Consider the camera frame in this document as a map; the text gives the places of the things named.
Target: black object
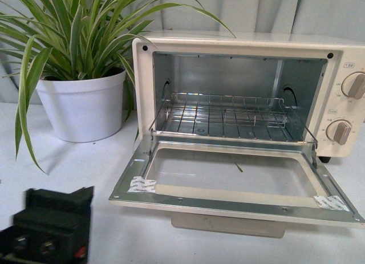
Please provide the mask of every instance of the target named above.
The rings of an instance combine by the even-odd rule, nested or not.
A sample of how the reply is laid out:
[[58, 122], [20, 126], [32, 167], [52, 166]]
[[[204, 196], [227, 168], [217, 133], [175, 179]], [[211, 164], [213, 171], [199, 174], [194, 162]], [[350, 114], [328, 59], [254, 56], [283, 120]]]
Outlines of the black object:
[[25, 209], [0, 232], [0, 264], [87, 263], [94, 187], [71, 194], [29, 189]]
[[331, 157], [319, 157], [319, 160], [323, 163], [329, 163], [331, 160]]

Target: timer knob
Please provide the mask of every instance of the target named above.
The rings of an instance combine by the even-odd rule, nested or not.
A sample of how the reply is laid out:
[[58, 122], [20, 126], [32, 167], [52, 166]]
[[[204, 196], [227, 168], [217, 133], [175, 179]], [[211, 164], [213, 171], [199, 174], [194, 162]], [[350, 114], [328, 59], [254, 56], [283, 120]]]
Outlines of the timer knob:
[[336, 141], [339, 145], [344, 145], [351, 131], [351, 124], [345, 120], [337, 120], [327, 127], [327, 137]]
[[355, 100], [359, 100], [365, 94], [365, 74], [353, 73], [342, 83], [342, 92]]

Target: white flower pot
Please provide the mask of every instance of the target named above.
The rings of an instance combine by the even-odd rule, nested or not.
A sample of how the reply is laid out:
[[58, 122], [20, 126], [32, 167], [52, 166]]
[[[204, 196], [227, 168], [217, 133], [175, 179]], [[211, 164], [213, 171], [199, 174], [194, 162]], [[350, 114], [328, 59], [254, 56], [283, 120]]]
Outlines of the white flower pot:
[[121, 127], [125, 71], [91, 80], [40, 80], [37, 93], [56, 136], [83, 143], [100, 140]]

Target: printed label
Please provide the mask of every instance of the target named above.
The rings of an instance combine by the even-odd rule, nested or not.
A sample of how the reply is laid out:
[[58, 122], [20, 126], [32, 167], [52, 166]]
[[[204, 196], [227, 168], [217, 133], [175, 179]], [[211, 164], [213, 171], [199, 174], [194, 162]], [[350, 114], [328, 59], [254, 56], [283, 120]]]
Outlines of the printed label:
[[318, 204], [318, 206], [321, 207], [322, 209], [340, 210], [347, 212], [350, 211], [347, 208], [347, 206], [343, 203], [343, 201], [339, 198], [339, 196], [330, 196], [330, 197], [314, 196], [314, 200]]
[[355, 64], [354, 63], [345, 63], [343, 65], [344, 68], [354, 68], [355, 67]]
[[142, 177], [134, 177], [129, 186], [128, 193], [156, 193], [156, 180], [145, 180]]

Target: cream toaster oven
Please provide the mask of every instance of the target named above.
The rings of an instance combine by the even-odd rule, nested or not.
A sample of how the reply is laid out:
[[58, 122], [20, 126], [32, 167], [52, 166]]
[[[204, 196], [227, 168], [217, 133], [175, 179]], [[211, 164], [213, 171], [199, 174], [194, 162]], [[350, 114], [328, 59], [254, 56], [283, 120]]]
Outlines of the cream toaster oven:
[[365, 119], [365, 46], [162, 31], [135, 39], [133, 58], [140, 144], [111, 203], [228, 233], [365, 228], [320, 161], [348, 155]]

